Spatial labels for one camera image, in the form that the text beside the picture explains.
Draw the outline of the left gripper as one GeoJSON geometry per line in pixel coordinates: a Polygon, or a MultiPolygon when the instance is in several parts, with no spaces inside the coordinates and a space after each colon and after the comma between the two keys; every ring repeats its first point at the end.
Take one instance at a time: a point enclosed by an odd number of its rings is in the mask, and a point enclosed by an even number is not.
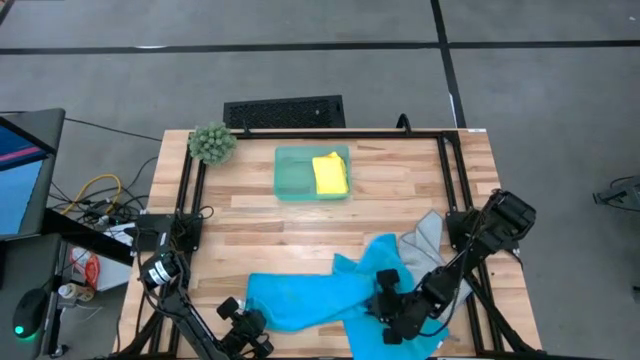
{"type": "Polygon", "coordinates": [[[229,358],[267,358],[274,347],[265,332],[267,319],[260,310],[249,309],[240,312],[239,303],[227,298],[217,313],[223,319],[231,320],[232,328],[223,337],[221,344],[229,358]]]}

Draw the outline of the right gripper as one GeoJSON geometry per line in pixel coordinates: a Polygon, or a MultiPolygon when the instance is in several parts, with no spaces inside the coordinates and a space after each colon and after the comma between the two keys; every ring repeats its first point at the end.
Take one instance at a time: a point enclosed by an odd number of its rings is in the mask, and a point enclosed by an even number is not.
{"type": "Polygon", "coordinates": [[[378,319],[386,327],[383,342],[399,345],[404,340],[413,340],[421,333],[422,326],[430,315],[430,303],[418,291],[400,294],[395,290],[399,274],[395,269],[378,271],[376,281],[381,291],[367,302],[366,315],[378,319]]]}

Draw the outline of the blue microfiber towel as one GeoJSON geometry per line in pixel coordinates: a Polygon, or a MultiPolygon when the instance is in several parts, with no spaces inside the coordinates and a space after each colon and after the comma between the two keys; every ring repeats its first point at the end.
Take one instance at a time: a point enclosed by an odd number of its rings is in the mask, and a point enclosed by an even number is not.
{"type": "Polygon", "coordinates": [[[374,292],[373,278],[356,273],[253,273],[245,308],[260,311],[268,330],[298,332],[363,315],[374,292]]]}

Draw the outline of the blue towel with white tag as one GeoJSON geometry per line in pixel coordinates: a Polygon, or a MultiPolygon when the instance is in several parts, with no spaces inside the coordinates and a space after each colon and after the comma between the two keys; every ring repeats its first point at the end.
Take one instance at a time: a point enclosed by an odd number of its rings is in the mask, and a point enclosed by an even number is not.
{"type": "MultiPolygon", "coordinates": [[[[334,274],[365,275],[375,282],[376,273],[387,269],[398,272],[396,289],[399,293],[414,289],[415,280],[399,256],[393,233],[376,237],[358,263],[336,254],[332,271],[334,274]]],[[[398,345],[387,345],[383,342],[383,324],[366,314],[364,305],[350,308],[342,321],[354,360],[427,360],[448,335],[448,330],[444,329],[434,337],[416,337],[398,345]]]]}

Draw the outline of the grey waffle-weave towel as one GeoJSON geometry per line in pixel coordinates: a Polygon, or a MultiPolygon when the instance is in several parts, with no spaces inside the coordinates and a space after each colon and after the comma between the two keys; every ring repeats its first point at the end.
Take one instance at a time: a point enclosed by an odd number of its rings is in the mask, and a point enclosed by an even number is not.
{"type": "Polygon", "coordinates": [[[442,232],[442,218],[431,211],[397,244],[400,258],[415,280],[415,287],[409,292],[420,292],[430,303],[430,315],[420,336],[432,337],[446,328],[456,306],[471,293],[464,280],[466,254],[462,252],[451,263],[445,263],[440,254],[442,232]]]}

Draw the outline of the yellow microfiber towel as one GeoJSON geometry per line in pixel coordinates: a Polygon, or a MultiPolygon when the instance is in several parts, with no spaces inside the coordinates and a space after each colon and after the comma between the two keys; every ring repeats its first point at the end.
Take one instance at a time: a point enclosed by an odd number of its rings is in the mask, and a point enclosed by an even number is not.
{"type": "Polygon", "coordinates": [[[346,164],[337,152],[314,157],[312,167],[318,194],[345,195],[349,192],[346,164]]]}

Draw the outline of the green translucent plastic bin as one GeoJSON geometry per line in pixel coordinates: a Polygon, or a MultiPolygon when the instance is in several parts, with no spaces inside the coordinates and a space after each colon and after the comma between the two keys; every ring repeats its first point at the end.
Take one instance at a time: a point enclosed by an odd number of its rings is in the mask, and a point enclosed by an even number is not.
{"type": "Polygon", "coordinates": [[[345,144],[279,146],[275,149],[275,196],[285,202],[343,200],[350,196],[350,150],[345,144]],[[347,192],[345,194],[319,194],[312,165],[314,157],[335,152],[345,163],[347,192]]]}

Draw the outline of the white power adapter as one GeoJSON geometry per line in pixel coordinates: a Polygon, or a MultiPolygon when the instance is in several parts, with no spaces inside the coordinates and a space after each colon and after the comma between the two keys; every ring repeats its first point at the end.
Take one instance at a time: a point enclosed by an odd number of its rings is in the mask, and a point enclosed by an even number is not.
{"type": "Polygon", "coordinates": [[[127,246],[131,246],[133,242],[133,237],[126,233],[126,230],[131,230],[135,228],[134,223],[120,224],[107,228],[103,231],[103,234],[109,236],[120,243],[123,243],[127,246]]]}

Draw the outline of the red and white bag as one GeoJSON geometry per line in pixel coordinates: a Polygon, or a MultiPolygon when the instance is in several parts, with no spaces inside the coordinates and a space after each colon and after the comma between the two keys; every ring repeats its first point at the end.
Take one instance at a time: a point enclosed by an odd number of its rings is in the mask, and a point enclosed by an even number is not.
{"type": "Polygon", "coordinates": [[[106,291],[129,281],[130,265],[96,255],[84,248],[73,247],[69,260],[96,291],[106,291]]]}

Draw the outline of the green artificial potted plant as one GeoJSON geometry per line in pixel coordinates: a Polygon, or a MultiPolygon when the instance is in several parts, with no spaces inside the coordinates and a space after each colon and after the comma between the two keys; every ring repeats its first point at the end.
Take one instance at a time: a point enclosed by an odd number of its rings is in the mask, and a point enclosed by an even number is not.
{"type": "Polygon", "coordinates": [[[237,137],[224,124],[197,127],[188,139],[191,157],[212,166],[228,162],[236,146],[237,137]]]}

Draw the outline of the beige tape roll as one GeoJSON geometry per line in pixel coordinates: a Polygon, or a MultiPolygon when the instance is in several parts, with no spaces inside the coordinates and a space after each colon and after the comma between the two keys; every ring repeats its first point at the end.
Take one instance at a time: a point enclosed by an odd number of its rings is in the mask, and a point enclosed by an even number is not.
{"type": "Polygon", "coordinates": [[[64,299],[89,302],[94,298],[95,290],[90,286],[66,283],[58,287],[57,293],[64,299]]]}

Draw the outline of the black perforated grille box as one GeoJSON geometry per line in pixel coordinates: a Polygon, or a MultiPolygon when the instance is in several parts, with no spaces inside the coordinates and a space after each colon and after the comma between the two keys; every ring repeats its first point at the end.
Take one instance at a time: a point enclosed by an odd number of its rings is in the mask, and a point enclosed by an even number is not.
{"type": "Polygon", "coordinates": [[[223,121],[249,130],[346,127],[341,95],[228,102],[223,121]]]}

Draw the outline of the black computer mouse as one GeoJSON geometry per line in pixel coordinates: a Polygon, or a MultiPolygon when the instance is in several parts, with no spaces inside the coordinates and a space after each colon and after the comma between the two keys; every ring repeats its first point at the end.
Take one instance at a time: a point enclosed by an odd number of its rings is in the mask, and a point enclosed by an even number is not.
{"type": "Polygon", "coordinates": [[[35,335],[42,324],[47,307],[48,295],[43,288],[27,291],[14,310],[12,327],[18,339],[28,339],[35,335]]]}

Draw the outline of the black side desk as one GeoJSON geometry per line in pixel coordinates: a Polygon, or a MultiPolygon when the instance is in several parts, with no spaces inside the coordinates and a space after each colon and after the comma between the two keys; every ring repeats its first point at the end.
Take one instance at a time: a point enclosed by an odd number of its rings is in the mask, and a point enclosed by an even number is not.
{"type": "Polygon", "coordinates": [[[33,234],[23,233],[15,240],[0,238],[0,360],[34,360],[66,349],[58,342],[62,309],[55,293],[66,274],[63,243],[123,265],[133,262],[130,246],[53,210],[44,212],[33,234]],[[35,329],[20,338],[15,333],[14,312],[31,290],[41,294],[35,306],[35,329]]]}

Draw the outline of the computer monitor with blue screen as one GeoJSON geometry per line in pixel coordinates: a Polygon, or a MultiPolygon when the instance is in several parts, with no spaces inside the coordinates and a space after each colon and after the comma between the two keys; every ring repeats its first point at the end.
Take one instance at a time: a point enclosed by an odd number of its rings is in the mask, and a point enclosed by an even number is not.
{"type": "Polygon", "coordinates": [[[0,241],[41,232],[65,115],[0,114],[0,241]]]}

